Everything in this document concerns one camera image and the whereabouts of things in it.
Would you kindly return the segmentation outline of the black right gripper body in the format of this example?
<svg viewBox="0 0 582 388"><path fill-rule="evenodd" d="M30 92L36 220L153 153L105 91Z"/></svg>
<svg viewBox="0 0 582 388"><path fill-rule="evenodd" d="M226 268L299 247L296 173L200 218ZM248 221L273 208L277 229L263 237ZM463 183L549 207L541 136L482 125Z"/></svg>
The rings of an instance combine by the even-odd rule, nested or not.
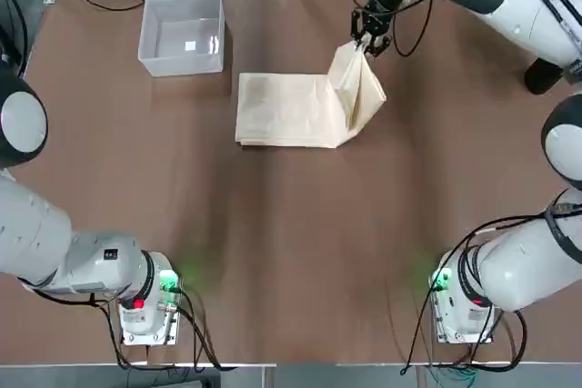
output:
<svg viewBox="0 0 582 388"><path fill-rule="evenodd" d="M368 0L363 10L363 24L371 27L389 26L401 0Z"/></svg>

